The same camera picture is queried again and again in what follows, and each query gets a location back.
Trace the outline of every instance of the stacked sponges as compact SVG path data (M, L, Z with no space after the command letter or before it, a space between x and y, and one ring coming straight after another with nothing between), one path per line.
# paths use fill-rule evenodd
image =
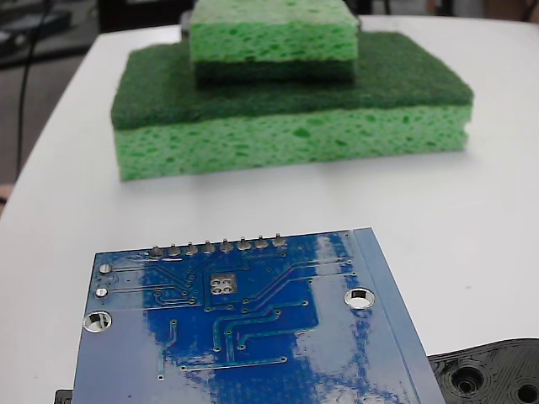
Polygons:
M298 7L300 13L287 14L296 28L282 8L271 13L264 3ZM252 4L265 11L245 13ZM207 11L212 5L218 17ZM120 177L461 150L469 87L403 35L362 33L358 40L355 18L343 6L200 0L190 43L130 56L112 109ZM320 13L308 13L310 7ZM324 13L342 17L324 23ZM316 29L312 37L340 35L331 46L322 41L297 54L295 40L305 44ZM277 44L287 45L277 52Z

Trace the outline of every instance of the dark green scouring pad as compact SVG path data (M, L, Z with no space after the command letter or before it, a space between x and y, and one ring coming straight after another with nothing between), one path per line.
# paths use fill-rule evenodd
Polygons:
M356 83L198 89L187 43L133 52L112 108L123 180L461 150L472 91L400 34L364 33Z

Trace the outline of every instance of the metal-plated hole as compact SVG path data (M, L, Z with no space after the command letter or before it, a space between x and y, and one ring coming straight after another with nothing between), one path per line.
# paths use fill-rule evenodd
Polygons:
M112 324L112 317L106 311L92 311L83 320L83 327L88 332L103 332Z
M344 302L354 310L368 309L374 305L374 300L374 293L363 288L349 290L344 295Z
M451 383L462 394L471 394L483 386L484 378L478 369L464 366L451 376Z
M539 398L539 392L537 391L537 388L533 385L523 385L519 389L517 396L522 402L526 404L532 404L537 402L537 398Z

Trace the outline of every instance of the scrubbing side of sponge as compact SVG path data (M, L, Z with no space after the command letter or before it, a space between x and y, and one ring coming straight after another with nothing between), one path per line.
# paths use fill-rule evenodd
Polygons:
M472 105L472 90L409 38L363 33L354 83L272 82L197 88L189 44L131 53L112 108L116 130L326 109Z

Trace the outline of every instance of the blue pcb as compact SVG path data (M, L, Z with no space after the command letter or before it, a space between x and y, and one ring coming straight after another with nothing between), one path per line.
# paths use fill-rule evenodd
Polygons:
M96 255L73 404L442 404L370 229Z

